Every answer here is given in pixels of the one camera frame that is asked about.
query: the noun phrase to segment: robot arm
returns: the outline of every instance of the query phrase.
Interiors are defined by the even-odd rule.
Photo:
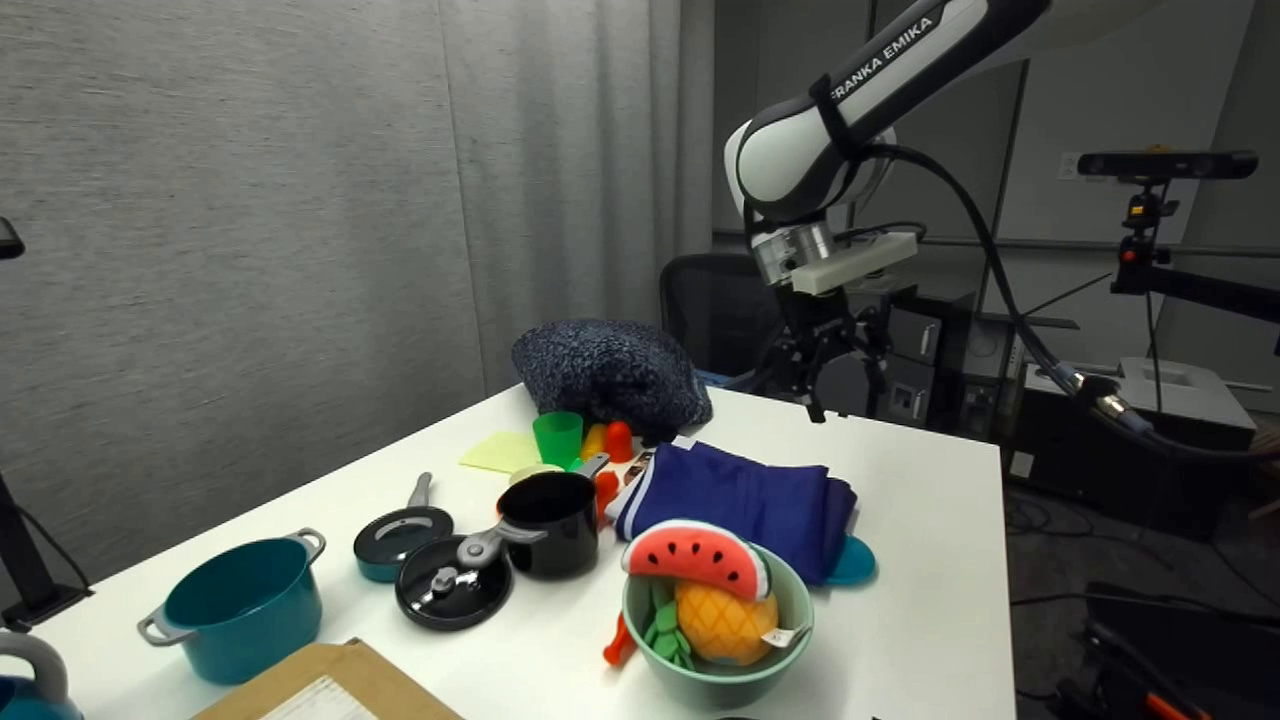
[[[723,172],[740,211],[765,223],[818,221],[890,122],[1033,29],[1044,6],[1048,0],[916,0],[810,96],[774,103],[730,135]]]

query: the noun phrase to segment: white table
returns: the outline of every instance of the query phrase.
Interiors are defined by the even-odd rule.
[[[818,596],[810,655],[743,716],[803,720],[1004,720],[1012,701],[1009,572],[1002,457],[990,445],[892,428],[877,418],[810,422],[803,409],[713,393],[717,418],[695,431],[717,449],[770,464],[829,464],[859,494],[856,537],[880,555],[880,579]],[[426,633],[395,607],[390,583],[357,572],[357,533],[410,498],[438,472],[438,505],[460,533],[496,519],[503,475],[460,469],[477,438],[532,418],[524,387],[507,387],[271,505],[202,533],[38,627],[74,670],[74,701],[92,720],[194,716],[230,688],[203,683],[182,647],[150,647],[137,618],[202,560],[262,537],[321,528],[321,641],[367,641],[444,702],[477,720],[532,716],[691,716],[661,695],[633,655],[606,668],[625,572],[611,533],[601,533],[595,572],[564,583],[517,574],[511,600],[468,633]]]

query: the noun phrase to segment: bowl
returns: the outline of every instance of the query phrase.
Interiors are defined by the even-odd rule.
[[[625,623],[635,635],[640,655],[661,676],[666,691],[678,695],[687,707],[743,707],[743,702],[760,701],[765,691],[774,691],[796,668],[796,658],[814,642],[814,618],[818,615],[814,615],[814,596],[810,596],[803,579],[796,574],[793,563],[783,563],[770,548],[760,548],[760,545],[752,545],[752,548],[760,550],[760,560],[770,567],[770,586],[775,593],[780,623],[783,627],[803,627],[793,641],[793,647],[775,647],[752,668],[719,668],[719,664],[681,668],[681,664],[670,664],[666,655],[657,655],[643,642],[643,627],[652,623],[657,604],[666,604],[674,596],[674,579],[627,574],[627,583],[625,583]]]

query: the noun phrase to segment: chair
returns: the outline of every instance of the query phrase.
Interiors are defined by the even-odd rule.
[[[780,307],[749,250],[695,250],[661,272],[661,318],[713,382],[749,387]]]

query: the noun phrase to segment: blue towel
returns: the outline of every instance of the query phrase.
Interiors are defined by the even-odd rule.
[[[652,472],[625,494],[617,537],[627,545],[661,519],[719,523],[774,548],[810,583],[824,583],[842,560],[856,492],[829,469],[774,469],[713,445],[661,445]]]

